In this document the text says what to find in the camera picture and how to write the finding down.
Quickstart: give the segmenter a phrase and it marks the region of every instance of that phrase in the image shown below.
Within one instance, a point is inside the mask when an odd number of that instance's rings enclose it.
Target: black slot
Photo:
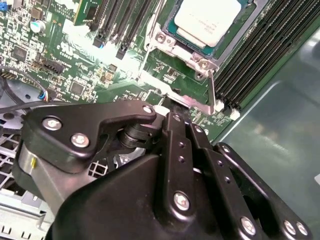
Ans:
[[[307,16],[308,12],[310,11],[310,6],[314,6],[313,3],[316,3],[316,0],[314,0],[313,2],[310,3],[310,5],[304,5],[304,7],[301,8],[301,12],[298,15],[294,15],[293,18],[291,18],[290,22],[290,26],[289,27],[285,27],[284,30],[280,31],[277,33],[276,37],[273,39],[272,43],[270,44],[270,49],[275,50],[278,49],[277,52],[281,52],[282,49],[284,48],[284,43],[286,42],[291,42],[291,35],[289,35],[293,28],[295,28],[298,24],[299,24],[299,19],[301,18],[301,16]],[[268,59],[271,57],[271,53],[268,51],[268,49],[266,49],[266,51],[261,55],[260,59],[258,59],[258,61],[251,67],[251,70],[247,72],[246,76],[248,81],[256,81],[255,75],[257,75],[258,72],[260,72],[261,67],[266,65],[266,62],[268,61]],[[272,57],[272,61],[271,62],[267,62],[268,64],[274,62],[274,56]],[[244,82],[246,81],[241,81],[241,84],[239,84],[239,86],[235,89],[232,90],[232,94],[229,94],[228,97],[235,101],[236,97],[240,94],[240,92],[244,91],[245,85]]]
[[[237,54],[228,63],[228,65],[222,70],[220,75],[216,78],[216,89],[217,91],[227,82],[227,75],[230,75],[234,66],[238,65],[246,55],[246,52],[250,50],[255,42],[261,37],[261,33],[264,31],[265,27],[268,26],[276,17],[276,15],[283,10],[286,6],[287,1],[276,1],[273,7],[267,12],[263,20],[261,20],[253,33],[243,44],[243,46],[238,50]]]
[[[129,31],[129,34],[126,35],[126,37],[124,38],[121,47],[119,49],[119,51],[117,52],[116,57],[118,59],[123,59],[131,42],[133,41],[135,35],[137,34],[139,28],[141,27],[141,23],[148,11],[148,9],[150,8],[152,0],[144,0],[142,7],[140,8],[140,11],[135,19],[135,21],[132,24],[132,28]]]
[[[280,60],[286,52],[290,49],[292,43],[295,43],[299,40],[299,38],[303,35],[304,29],[308,28],[312,22],[319,17],[320,12],[320,3],[317,4],[317,7],[315,7],[312,12],[304,19],[303,24],[300,25],[292,35],[292,38],[288,38],[285,43],[283,44],[283,47],[279,49],[275,56],[273,57],[274,61],[269,61],[261,71],[257,73],[257,75],[254,78],[254,81],[251,83],[251,85],[245,89],[243,89],[239,95],[234,99],[234,101],[241,103],[248,94],[259,84],[259,82],[264,78],[264,76],[274,67],[274,62],[277,62]]]
[[[320,15],[318,0],[276,3],[216,78],[217,96],[230,105],[239,106]]]
[[[262,32],[260,32],[257,40],[255,43],[251,46],[250,52],[248,52],[240,61],[239,64],[237,64],[236,67],[234,67],[233,71],[228,74],[228,77],[232,77],[234,81],[230,81],[225,79],[224,85],[221,87],[218,87],[218,91],[223,92],[225,95],[227,95],[236,84],[238,84],[239,80],[241,79],[241,76],[247,71],[248,65],[254,63],[254,59],[257,57],[257,55],[261,52],[261,50],[264,48],[266,43],[268,43],[272,39],[272,34],[270,34],[270,31],[272,32],[272,29],[275,31],[285,24],[284,16],[287,17],[288,15],[286,13],[289,13],[291,10],[294,10],[296,5],[303,2],[303,0],[293,2],[292,4],[287,4],[285,6],[285,9],[282,10],[282,14],[279,15],[276,18],[276,21],[273,19],[270,21],[270,23],[265,27]]]
[[[108,38],[109,34],[111,33],[111,31],[116,23],[116,19],[118,17],[119,11],[120,11],[123,3],[124,3],[124,0],[116,0],[115,4],[113,5],[110,16],[105,24],[105,27],[104,27],[104,36],[106,38]]]
[[[267,57],[270,56],[270,52],[272,52],[273,45],[272,42],[275,42],[274,39],[277,35],[283,32],[283,28],[288,24],[288,13],[293,13],[295,9],[297,9],[302,2],[293,2],[289,4],[289,8],[286,11],[283,11],[284,15],[278,17],[277,21],[268,26],[268,29],[265,31],[264,38],[260,40],[251,50],[251,54],[239,65],[238,70],[235,71],[235,74],[232,75],[232,78],[235,81],[232,81],[230,84],[226,84],[221,91],[225,93],[228,98],[232,100],[232,93],[237,94],[240,89],[242,89],[248,82],[243,81],[243,76],[248,74],[248,70],[253,66],[260,68],[257,62],[260,59],[263,59],[264,55]]]

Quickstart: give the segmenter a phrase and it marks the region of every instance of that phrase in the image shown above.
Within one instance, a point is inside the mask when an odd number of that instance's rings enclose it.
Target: bolt head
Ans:
[[[252,235],[252,236],[256,234],[256,228],[255,228],[254,224],[250,221],[249,218],[247,218],[247,217],[245,217],[245,216],[242,217],[242,218],[241,218],[241,224],[242,224],[244,230],[245,230],[248,234],[250,234],[250,235]]]
[[[186,195],[182,192],[176,192],[173,197],[175,205],[182,211],[187,211],[190,208],[190,202]]]
[[[194,128],[198,133],[202,133],[203,132],[202,128],[199,127],[199,126],[194,126]]]
[[[76,133],[71,137],[71,142],[78,148],[86,148],[89,146],[89,139],[86,135],[82,133]]]
[[[294,228],[294,226],[292,226],[292,224],[288,221],[284,221],[284,226],[286,228],[286,230],[292,234],[292,235],[296,235],[296,230]]]
[[[159,43],[163,44],[163,43],[166,41],[166,36],[159,32],[159,33],[155,36],[155,39],[156,39]]]
[[[302,223],[297,222],[297,223],[296,223],[296,226],[298,227],[300,233],[302,233],[302,234],[305,235],[305,236],[308,235],[308,231],[307,231],[307,229],[305,228],[305,226],[303,226]]]
[[[62,128],[62,123],[58,119],[52,117],[43,120],[42,125],[50,131],[57,131]]]

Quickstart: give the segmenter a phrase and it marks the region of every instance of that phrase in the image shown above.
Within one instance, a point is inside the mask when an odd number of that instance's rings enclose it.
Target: ram slot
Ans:
[[[133,41],[134,37],[138,33],[139,28],[141,27],[142,21],[144,20],[148,9],[150,8],[152,0],[144,0],[142,7],[140,8],[139,13],[136,16],[132,24],[132,28],[130,29],[129,33],[125,36],[122,44],[117,52],[116,57],[118,59],[123,59],[127,50],[130,47],[131,42]]]
[[[113,34],[111,35],[111,39],[116,44],[118,44],[119,41],[123,38],[126,28],[128,27],[129,20],[135,10],[135,6],[137,2],[138,0],[131,0],[128,3],[120,24],[118,24],[115,30],[113,31]]]
[[[269,39],[266,45],[262,45],[261,47],[256,48],[256,50],[260,49],[258,56],[253,59],[249,59],[249,66],[246,66],[246,70],[241,72],[241,75],[236,75],[235,79],[237,79],[238,84],[233,85],[232,88],[229,89],[225,94],[228,99],[234,101],[238,96],[239,92],[241,92],[246,86],[249,86],[250,81],[252,80],[250,76],[254,75],[259,69],[262,68],[262,65],[266,61],[266,59],[270,59],[270,55],[274,49],[278,49],[279,43],[283,42],[284,39],[289,38],[290,36],[286,32],[286,29],[290,28],[292,25],[296,25],[299,22],[299,18],[301,16],[306,16],[310,11],[309,4],[306,4],[305,1],[302,2],[298,7],[294,7],[294,11],[291,13],[290,17],[282,20],[283,25],[281,27],[270,28],[269,29]]]
[[[229,61],[224,69],[221,70],[220,74],[216,76],[216,91],[220,92],[220,89],[228,82],[229,77],[236,70],[236,65],[240,64],[244,60],[244,56],[250,53],[250,50],[255,46],[255,44],[263,36],[263,32],[266,26],[274,22],[279,13],[287,6],[287,2],[283,0],[277,0],[273,3],[273,6],[266,13],[266,16],[257,24],[253,33],[248,37],[248,39],[243,43],[237,53]]]
[[[272,51],[272,42],[274,41],[277,33],[280,33],[283,28],[288,24],[288,21],[293,17],[293,14],[304,4],[306,0],[300,0],[289,4],[286,10],[278,16],[277,21],[271,23],[268,28],[264,31],[263,38],[251,49],[249,54],[244,61],[242,61],[237,71],[234,71],[232,80],[230,80],[224,87],[220,89],[224,93],[224,96],[231,100],[230,92],[238,93],[239,88],[243,85],[247,85],[248,82],[243,80],[243,76],[248,72],[251,66],[258,67],[257,61],[263,58],[264,53],[267,55]]]
[[[307,29],[313,23],[313,21],[315,21],[319,16],[320,2],[317,1],[317,4],[314,5],[309,14],[305,15],[303,21],[299,24],[299,26],[296,29],[293,30],[294,33],[289,33],[290,35],[292,35],[292,37],[287,38],[285,42],[282,44],[282,46],[273,52],[274,55],[272,57],[272,61],[265,61],[264,67],[261,68],[258,72],[255,73],[255,75],[251,77],[251,80],[253,81],[250,84],[250,86],[241,90],[241,92],[239,92],[238,95],[234,98],[234,101],[241,103],[243,100],[245,100],[245,98],[260,83],[260,81],[264,78],[268,71],[270,71],[275,66],[275,63],[278,60],[280,60],[287,53],[288,50],[290,50],[292,44],[296,43],[299,40],[299,38],[303,35],[305,29]]]
[[[268,61],[271,59],[271,51],[281,51],[283,49],[283,45],[285,45],[286,41],[290,41],[291,39],[291,33],[292,29],[297,27],[301,23],[302,16],[307,16],[310,12],[310,6],[315,6],[316,2],[319,0],[314,0],[313,2],[308,2],[308,4],[304,4],[302,7],[297,8],[296,12],[292,14],[292,17],[289,19],[289,24],[284,27],[281,31],[277,33],[277,35],[274,37],[272,44],[270,44],[266,52],[264,53],[264,56],[259,59],[254,65],[252,65],[250,71],[246,74],[246,78],[248,80],[241,81],[241,84],[237,86],[237,88],[232,90],[232,93],[228,95],[228,98],[230,98],[232,101],[236,101],[238,95],[245,91],[246,88],[250,88],[252,83],[251,81],[256,81],[256,79],[253,79],[261,70],[263,70],[263,66],[268,64]]]

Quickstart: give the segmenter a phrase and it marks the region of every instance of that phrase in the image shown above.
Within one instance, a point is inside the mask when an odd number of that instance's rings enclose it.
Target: green circuit board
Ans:
[[[167,0],[159,22],[165,21],[173,2]],[[139,85],[135,80],[146,55],[144,49],[146,25],[158,1],[152,1],[138,34],[122,60],[116,58],[118,46],[114,44],[106,44],[103,48],[93,46],[92,42],[97,33],[88,32],[85,25],[74,26],[73,21],[77,14],[76,5],[73,6],[75,3],[72,0],[52,0],[47,9],[39,4],[39,1],[25,0],[21,8],[0,12],[1,64],[29,73],[39,79],[45,87],[56,91],[58,99],[66,102],[105,103],[140,99],[152,105],[162,104],[164,96],[158,89],[147,84]],[[143,0],[137,0],[133,16],[138,14],[141,4]],[[30,29],[31,12],[34,8],[43,13],[45,31],[41,34],[35,34]],[[122,17],[123,15],[119,14],[116,21],[119,22]],[[233,27],[235,31],[239,30],[239,26]],[[295,45],[295,49],[310,34],[304,35],[299,44]],[[24,61],[13,57],[16,46],[27,51]],[[56,74],[39,67],[35,62],[39,54],[41,57],[62,64],[65,67],[63,73]],[[179,89],[181,95],[188,95],[203,104],[207,102],[208,79],[200,81],[195,79],[195,71],[186,66],[182,60],[154,50],[150,53],[144,70],[154,78],[169,84],[171,88]],[[27,79],[17,77],[32,85]],[[190,113],[193,122],[205,129],[210,140],[214,140],[232,122],[223,113],[207,116],[196,109],[191,109]]]

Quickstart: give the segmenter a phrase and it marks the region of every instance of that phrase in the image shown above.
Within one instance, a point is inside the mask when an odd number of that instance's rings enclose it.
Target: black cable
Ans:
[[[2,77],[0,76],[0,87],[1,87],[1,89],[0,89],[0,100],[1,100],[1,98],[4,95],[4,92],[5,92],[4,81],[2,81],[1,78]]]
[[[12,91],[12,89],[11,89],[11,87],[9,86],[8,81],[7,81],[6,78],[0,76],[0,81],[1,81],[1,83],[3,84],[3,89],[4,89],[5,93],[8,94],[8,96],[11,98],[12,101],[14,101],[14,103],[15,103],[16,105],[25,104],[25,102],[24,102],[20,97],[18,97],[18,96],[14,93],[14,91]],[[25,112],[30,112],[30,111],[31,111],[31,108],[26,108],[24,111],[25,111]]]
[[[51,102],[31,101],[21,105],[0,108],[0,114],[10,113],[13,111],[23,110],[28,108],[36,108],[40,106],[68,106],[68,105],[74,105],[74,103],[64,102],[64,101],[51,101]]]
[[[29,79],[30,81],[34,82],[40,89],[42,92],[46,92],[46,88],[35,78],[33,78],[32,76],[30,76],[29,74],[15,68],[15,67],[11,67],[11,66],[2,66],[0,65],[0,70],[5,70],[5,71],[14,71],[17,72],[18,74],[23,75],[25,78]]]

